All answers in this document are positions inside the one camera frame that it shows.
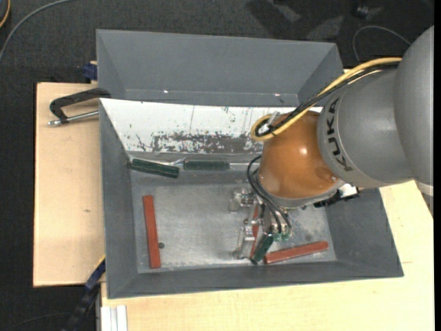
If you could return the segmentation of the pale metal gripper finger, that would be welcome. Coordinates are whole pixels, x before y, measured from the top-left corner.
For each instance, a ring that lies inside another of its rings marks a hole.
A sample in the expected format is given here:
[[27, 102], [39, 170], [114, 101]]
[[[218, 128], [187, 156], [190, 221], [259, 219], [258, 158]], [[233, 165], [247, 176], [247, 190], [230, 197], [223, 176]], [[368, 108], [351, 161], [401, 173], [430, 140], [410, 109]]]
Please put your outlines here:
[[255, 243], [253, 228], [242, 227], [240, 229], [237, 245], [232, 255], [235, 259], [249, 258]]
[[250, 188], [234, 188], [229, 200], [228, 210], [238, 212], [239, 210], [250, 209], [256, 200], [256, 193]]

